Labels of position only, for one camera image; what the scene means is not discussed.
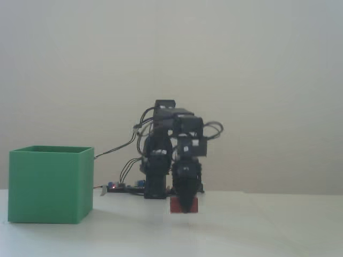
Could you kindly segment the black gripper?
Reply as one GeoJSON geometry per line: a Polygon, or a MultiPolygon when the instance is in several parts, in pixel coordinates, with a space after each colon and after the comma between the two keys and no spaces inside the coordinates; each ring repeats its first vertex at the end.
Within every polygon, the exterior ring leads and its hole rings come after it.
{"type": "Polygon", "coordinates": [[[191,212],[196,189],[202,184],[202,165],[197,157],[182,157],[171,166],[173,187],[182,213],[191,212]]]}

